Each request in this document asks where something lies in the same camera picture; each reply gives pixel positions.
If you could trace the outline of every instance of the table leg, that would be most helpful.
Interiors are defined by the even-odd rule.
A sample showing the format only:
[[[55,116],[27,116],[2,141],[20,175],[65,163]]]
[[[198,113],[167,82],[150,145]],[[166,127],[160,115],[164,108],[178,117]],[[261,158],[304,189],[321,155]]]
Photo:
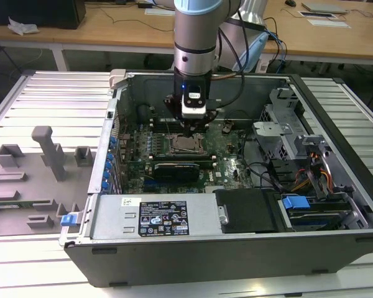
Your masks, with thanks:
[[[329,67],[329,65],[330,65],[330,63],[323,62],[323,63],[321,64],[321,67],[320,67],[318,73],[319,73],[320,75],[324,75],[325,72],[326,72],[326,70],[327,70],[327,68]]]
[[[112,62],[111,62],[111,53],[110,52],[104,52],[104,59],[105,59],[105,69],[111,70]]]
[[[61,49],[52,49],[55,63],[57,64],[58,71],[69,71],[69,66],[65,53]]]

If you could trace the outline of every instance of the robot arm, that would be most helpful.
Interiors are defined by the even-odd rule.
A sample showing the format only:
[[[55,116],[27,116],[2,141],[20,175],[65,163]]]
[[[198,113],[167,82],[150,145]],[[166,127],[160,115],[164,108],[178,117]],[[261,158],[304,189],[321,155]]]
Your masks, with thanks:
[[[217,116],[217,111],[206,110],[206,100],[210,93],[218,28],[237,12],[244,0],[150,2],[175,9],[174,92],[164,103],[188,135]]]

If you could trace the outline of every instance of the laptop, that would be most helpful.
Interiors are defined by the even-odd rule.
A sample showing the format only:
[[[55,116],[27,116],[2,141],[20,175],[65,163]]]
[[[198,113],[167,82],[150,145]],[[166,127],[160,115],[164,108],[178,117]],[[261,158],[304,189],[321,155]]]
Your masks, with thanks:
[[[329,12],[332,14],[346,14],[348,11],[332,4],[302,3],[305,8],[312,12]]]

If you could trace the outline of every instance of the sticker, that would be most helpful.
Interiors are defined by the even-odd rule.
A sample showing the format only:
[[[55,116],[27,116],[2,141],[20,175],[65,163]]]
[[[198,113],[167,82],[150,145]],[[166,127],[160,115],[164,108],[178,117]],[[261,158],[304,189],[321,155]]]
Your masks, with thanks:
[[[122,198],[122,207],[138,207],[141,203],[140,197],[123,197]]]
[[[189,235],[188,210],[186,207],[186,201],[140,201],[139,235],[141,237]]]

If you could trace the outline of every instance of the black plastic cover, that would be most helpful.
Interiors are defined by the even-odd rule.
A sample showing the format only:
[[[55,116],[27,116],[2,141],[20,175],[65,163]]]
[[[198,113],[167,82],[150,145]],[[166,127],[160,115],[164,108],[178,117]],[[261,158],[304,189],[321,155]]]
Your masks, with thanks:
[[[228,224],[224,233],[273,233],[285,230],[277,197],[266,189],[218,189],[217,205],[225,206]]]

